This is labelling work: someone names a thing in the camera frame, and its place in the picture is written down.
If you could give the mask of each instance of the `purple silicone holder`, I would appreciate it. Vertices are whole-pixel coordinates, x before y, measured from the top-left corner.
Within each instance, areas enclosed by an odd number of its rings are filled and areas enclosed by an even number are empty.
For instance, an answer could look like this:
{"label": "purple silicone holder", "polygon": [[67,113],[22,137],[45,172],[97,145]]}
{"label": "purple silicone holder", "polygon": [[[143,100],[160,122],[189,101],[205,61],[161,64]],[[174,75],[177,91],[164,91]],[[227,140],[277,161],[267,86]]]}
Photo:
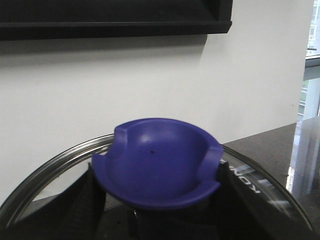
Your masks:
{"label": "purple silicone holder", "polygon": [[94,154],[92,166],[102,188],[133,207],[182,209],[204,200],[220,186],[216,175],[222,146],[203,129],[166,118],[117,126],[110,150]]}

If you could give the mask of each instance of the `granite countertop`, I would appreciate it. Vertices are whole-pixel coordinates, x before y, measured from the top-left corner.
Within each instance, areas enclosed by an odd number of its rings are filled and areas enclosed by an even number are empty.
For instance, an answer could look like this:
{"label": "granite countertop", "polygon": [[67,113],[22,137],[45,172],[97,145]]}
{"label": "granite countertop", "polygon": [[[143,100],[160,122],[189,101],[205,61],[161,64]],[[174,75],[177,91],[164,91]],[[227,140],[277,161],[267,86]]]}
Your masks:
{"label": "granite countertop", "polygon": [[320,233],[320,116],[225,145],[253,159],[278,180]]}

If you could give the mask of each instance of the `white wall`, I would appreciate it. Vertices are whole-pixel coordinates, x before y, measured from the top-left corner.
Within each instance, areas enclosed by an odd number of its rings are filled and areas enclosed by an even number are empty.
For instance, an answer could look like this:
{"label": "white wall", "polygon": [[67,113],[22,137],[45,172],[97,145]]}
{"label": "white wall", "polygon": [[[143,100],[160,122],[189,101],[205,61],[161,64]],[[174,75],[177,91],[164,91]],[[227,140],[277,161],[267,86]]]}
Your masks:
{"label": "white wall", "polygon": [[221,143],[295,122],[312,2],[235,0],[230,32],[207,39],[0,42],[0,202],[129,120],[179,119]]}

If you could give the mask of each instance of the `metal rim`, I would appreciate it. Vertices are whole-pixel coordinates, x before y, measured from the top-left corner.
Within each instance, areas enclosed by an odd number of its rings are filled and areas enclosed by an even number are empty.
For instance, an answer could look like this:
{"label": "metal rim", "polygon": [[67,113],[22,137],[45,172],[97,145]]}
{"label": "metal rim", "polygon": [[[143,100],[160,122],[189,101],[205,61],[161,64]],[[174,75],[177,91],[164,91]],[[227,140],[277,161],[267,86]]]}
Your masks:
{"label": "metal rim", "polygon": [[[113,134],[94,138],[92,140],[76,145],[59,155],[53,157],[37,170],[31,173],[15,190],[8,196],[0,207],[0,230],[15,224],[30,202],[41,192],[52,180],[72,168],[74,165],[88,159],[93,153],[106,152],[113,143]],[[268,180],[279,189],[287,200],[298,210],[310,229],[314,229],[301,205],[293,196],[261,165],[227,146],[223,146],[227,154],[238,158],[245,164],[252,166],[265,175]]]}

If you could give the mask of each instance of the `black holder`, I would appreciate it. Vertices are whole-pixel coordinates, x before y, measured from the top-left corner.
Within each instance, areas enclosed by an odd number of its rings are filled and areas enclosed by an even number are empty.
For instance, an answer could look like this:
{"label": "black holder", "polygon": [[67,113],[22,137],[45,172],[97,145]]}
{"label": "black holder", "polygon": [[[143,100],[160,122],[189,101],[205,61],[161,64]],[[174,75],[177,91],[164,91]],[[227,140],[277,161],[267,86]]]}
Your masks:
{"label": "black holder", "polygon": [[224,34],[233,0],[0,0],[0,40]]}

